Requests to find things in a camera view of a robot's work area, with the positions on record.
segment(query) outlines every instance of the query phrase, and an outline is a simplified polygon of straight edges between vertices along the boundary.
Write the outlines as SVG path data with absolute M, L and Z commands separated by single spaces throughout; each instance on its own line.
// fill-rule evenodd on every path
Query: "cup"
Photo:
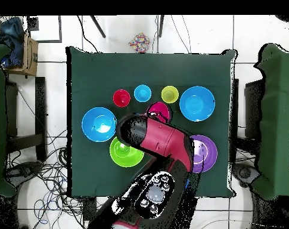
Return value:
M 167 104 L 172 104 L 177 101 L 179 92 L 174 86 L 167 86 L 162 89 L 161 98 Z
M 147 102 L 151 98 L 151 89 L 150 87 L 141 84 L 135 88 L 133 92 L 135 98 L 139 102 Z
M 130 95 L 124 89 L 119 89 L 113 94 L 113 102 L 118 107 L 125 107 L 130 102 Z

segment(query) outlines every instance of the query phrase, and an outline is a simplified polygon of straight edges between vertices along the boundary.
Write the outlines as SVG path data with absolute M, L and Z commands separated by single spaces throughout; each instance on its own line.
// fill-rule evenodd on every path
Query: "colorful object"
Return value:
M 147 102 L 151 98 L 151 89 L 150 87 L 141 84 L 137 88 L 135 88 L 133 95 L 135 96 L 137 101 Z
M 95 107 L 82 119 L 82 130 L 88 139 L 95 142 L 108 141 L 116 131 L 117 120 L 109 109 Z
M 128 168 L 137 165 L 144 157 L 144 152 L 121 143 L 114 138 L 109 148 L 110 157 L 121 167 Z
M 119 89 L 113 94 L 113 102 L 118 107 L 125 107 L 130 102 L 130 95 L 124 89 Z
M 211 116 L 215 108 L 215 99 L 207 88 L 194 86 L 182 94 L 179 106 L 188 120 L 198 122 Z
M 181 167 L 182 171 L 192 172 L 194 151 L 186 133 L 145 115 L 133 114 L 118 123 L 117 134 L 121 143 L 156 156 L 170 156 L 173 161 L 165 170 Z
M 155 116 L 163 123 L 169 123 L 172 119 L 172 110 L 164 103 L 156 102 L 149 106 L 147 109 L 147 115 Z
M 217 159 L 215 143 L 204 135 L 192 135 L 194 141 L 193 173 L 208 171 Z
M 164 102 L 172 104 L 177 101 L 179 92 L 174 86 L 164 87 L 161 92 L 161 98 Z
M 146 52 L 150 45 L 150 39 L 141 32 L 130 41 L 129 45 L 137 52 Z

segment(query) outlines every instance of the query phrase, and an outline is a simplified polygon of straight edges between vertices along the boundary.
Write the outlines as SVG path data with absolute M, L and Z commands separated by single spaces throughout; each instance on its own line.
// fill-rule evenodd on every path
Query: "black border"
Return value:
M 72 58 L 71 47 L 66 47 L 67 56 L 67 196 L 72 196 Z

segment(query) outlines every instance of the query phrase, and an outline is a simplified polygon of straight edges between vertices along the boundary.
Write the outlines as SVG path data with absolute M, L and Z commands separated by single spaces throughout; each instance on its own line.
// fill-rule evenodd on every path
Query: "blue cloth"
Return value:
M 23 25 L 18 17 L 13 17 L 0 24 L 0 44 L 5 44 L 12 49 L 1 60 L 1 64 L 5 68 L 23 64 L 23 41 Z

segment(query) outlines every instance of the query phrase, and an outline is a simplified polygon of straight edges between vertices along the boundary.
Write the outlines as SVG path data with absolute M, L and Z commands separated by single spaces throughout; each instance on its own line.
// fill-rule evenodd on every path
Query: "table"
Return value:
M 103 143 L 87 139 L 81 128 L 83 115 L 93 107 L 106 107 L 119 120 L 126 113 L 144 113 L 148 106 L 161 100 L 161 90 L 177 87 L 179 95 L 191 86 L 208 88 L 216 100 L 213 114 L 202 122 L 191 122 L 180 112 L 179 99 L 171 104 L 171 124 L 190 135 L 200 134 L 212 139 L 218 150 L 214 167 L 201 175 L 196 196 L 231 197 L 228 180 L 228 126 L 231 93 L 231 61 L 234 50 L 219 55 L 204 54 L 89 54 L 67 47 L 67 95 L 71 106 L 71 126 L 68 126 L 68 152 L 72 159 L 73 196 L 119 196 L 151 159 L 132 168 L 116 165 L 109 146 L 113 138 Z M 134 89 L 146 83 L 152 90 L 146 103 L 137 102 Z M 116 107 L 112 97 L 117 89 L 131 94 L 130 104 Z

